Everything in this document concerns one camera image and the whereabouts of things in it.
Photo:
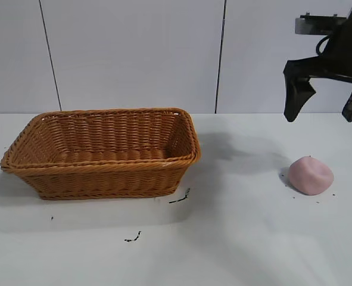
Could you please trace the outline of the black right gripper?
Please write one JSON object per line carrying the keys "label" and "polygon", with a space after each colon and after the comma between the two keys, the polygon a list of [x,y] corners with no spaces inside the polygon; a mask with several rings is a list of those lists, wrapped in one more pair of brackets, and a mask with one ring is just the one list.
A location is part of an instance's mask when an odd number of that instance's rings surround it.
{"label": "black right gripper", "polygon": [[[293,122],[305,103],[316,93],[313,77],[352,83],[352,29],[339,28],[328,36],[322,52],[314,57],[288,60],[284,68],[286,99],[284,116]],[[352,92],[342,116],[352,122]]]}

